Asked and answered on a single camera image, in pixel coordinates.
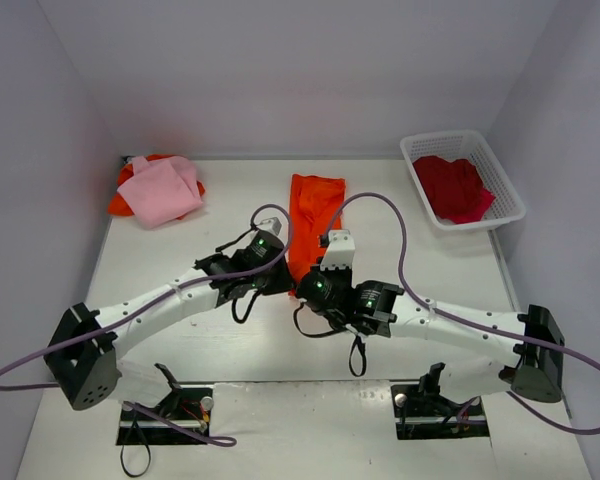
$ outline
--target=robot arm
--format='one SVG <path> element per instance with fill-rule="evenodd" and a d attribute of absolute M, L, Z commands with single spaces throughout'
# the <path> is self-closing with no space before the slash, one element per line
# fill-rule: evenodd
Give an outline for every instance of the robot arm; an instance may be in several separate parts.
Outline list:
<path fill-rule="evenodd" d="M 257 295 L 288 292 L 294 287 L 284 257 L 272 268 L 256 275 L 238 276 L 211 283 L 199 279 L 209 275 L 235 274 L 266 265 L 275 260 L 284 245 L 277 237 L 278 219 L 267 219 L 256 226 L 249 245 L 228 257 L 218 247 L 216 253 L 195 262 L 194 266 L 167 284 L 134 299 L 89 310 L 84 304 L 68 309 L 58 325 L 51 345 L 84 333 L 128 322 L 90 342 L 78 343 L 44 357 L 74 410 L 91 408 L 106 398 L 137 402 L 155 407 L 179 388 L 169 370 L 139 365 L 124 360 L 133 347 L 159 331 L 201 312 L 237 301 L 253 290 Z"/>
<path fill-rule="evenodd" d="M 433 340 L 476 352 L 479 357 L 454 365 L 433 365 L 420 379 L 423 396 L 444 396 L 455 403 L 468 398 L 513 390 L 540 402 L 562 398 L 562 354 L 466 327 L 441 317 L 436 310 L 456 314 L 491 330 L 539 338 L 564 345 L 551 313 L 531 306 L 527 314 L 489 312 L 425 299 L 423 308 L 398 285 L 368 280 L 352 286 L 355 253 L 348 230 L 332 230 L 322 239 L 327 251 L 300 282 L 297 297 L 324 317 L 333 330 L 358 335 Z"/>

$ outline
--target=white plastic basket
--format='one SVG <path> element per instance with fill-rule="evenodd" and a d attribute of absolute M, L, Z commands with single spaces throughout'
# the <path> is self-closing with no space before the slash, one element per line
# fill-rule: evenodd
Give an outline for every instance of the white plastic basket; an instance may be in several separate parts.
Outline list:
<path fill-rule="evenodd" d="M 407 166 L 420 193 L 420 198 L 433 224 L 441 230 L 467 231 L 492 230 L 524 217 L 526 209 L 522 200 L 513 188 L 509 177 L 502 169 L 500 162 L 487 144 L 484 137 L 474 130 L 451 130 L 447 132 L 423 133 L 405 137 L 400 142 L 400 148 Z M 413 168 L 413 162 L 426 155 L 437 155 L 448 162 L 458 158 L 466 158 L 475 165 L 484 186 L 495 200 L 479 222 L 456 225 L 450 220 L 441 219 L 433 213 L 427 195 L 424 193 L 418 174 Z"/>

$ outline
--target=white table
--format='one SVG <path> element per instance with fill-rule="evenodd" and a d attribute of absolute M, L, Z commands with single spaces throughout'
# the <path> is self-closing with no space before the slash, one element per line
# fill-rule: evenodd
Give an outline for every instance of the white table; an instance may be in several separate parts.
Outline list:
<path fill-rule="evenodd" d="M 132 218 L 112 221 L 87 298 L 90 308 L 175 278 L 242 232 L 261 204 L 288 207 L 291 175 L 300 173 L 343 177 L 348 194 L 379 192 L 398 205 L 409 231 L 406 276 L 418 293 L 511 310 L 489 235 L 434 230 L 403 161 L 232 160 L 198 167 L 207 187 L 204 210 L 151 232 Z M 354 281 L 397 283 L 400 237 L 393 213 L 362 199 L 345 210 L 343 222 L 356 242 Z M 213 433 L 239 441 L 232 449 L 153 447 L 154 463 L 143 478 L 590 478 L 573 436 L 537 421 L 504 394 L 484 397 L 490 439 L 396 440 L 387 380 L 417 379 L 433 363 L 474 354 L 432 342 L 372 338 L 365 380 L 352 381 L 351 339 L 301 337 L 291 322 L 295 305 L 285 295 L 262 298 L 245 325 L 231 320 L 228 307 L 191 317 L 129 354 L 166 364 L 180 380 L 216 383 Z M 303 321 L 307 329 L 323 327 L 308 313 Z M 562 404 L 539 407 L 568 422 Z M 18 479 L 126 478 L 115 446 L 118 416 L 114 402 L 77 413 L 60 392 L 45 392 Z M 144 460 L 141 450 L 135 460 Z"/>

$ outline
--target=pink towel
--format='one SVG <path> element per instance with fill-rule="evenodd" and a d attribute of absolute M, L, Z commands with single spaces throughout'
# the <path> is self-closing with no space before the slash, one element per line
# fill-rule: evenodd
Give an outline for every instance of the pink towel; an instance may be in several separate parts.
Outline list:
<path fill-rule="evenodd" d="M 143 227 L 155 228 L 202 206 L 193 162 L 184 157 L 132 161 L 133 177 L 118 192 Z"/>

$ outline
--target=orange cloth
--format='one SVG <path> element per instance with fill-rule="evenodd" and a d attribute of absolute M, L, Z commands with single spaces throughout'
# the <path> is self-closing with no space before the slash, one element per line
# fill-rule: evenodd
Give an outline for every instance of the orange cloth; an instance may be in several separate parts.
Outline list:
<path fill-rule="evenodd" d="M 152 162 L 153 160 L 161 160 L 163 158 L 173 157 L 173 155 L 149 155 L 147 160 Z M 133 177 L 133 165 L 131 163 L 124 166 L 122 170 L 120 170 L 120 174 L 118 175 L 118 186 L 122 185 L 124 182 Z M 200 196 L 204 195 L 204 185 L 201 182 L 198 183 L 198 190 L 200 190 Z M 122 195 L 118 192 L 113 196 L 111 202 L 109 202 L 109 207 L 107 208 L 107 213 L 109 215 L 118 215 L 121 217 L 131 217 L 133 216 L 133 211 L 131 207 L 125 202 Z"/>
<path fill-rule="evenodd" d="M 289 213 L 294 235 L 289 249 L 289 270 L 296 282 L 324 255 L 319 236 L 325 233 L 331 217 L 342 205 L 346 186 L 342 178 L 293 176 Z M 333 228 L 342 228 L 340 217 Z"/>

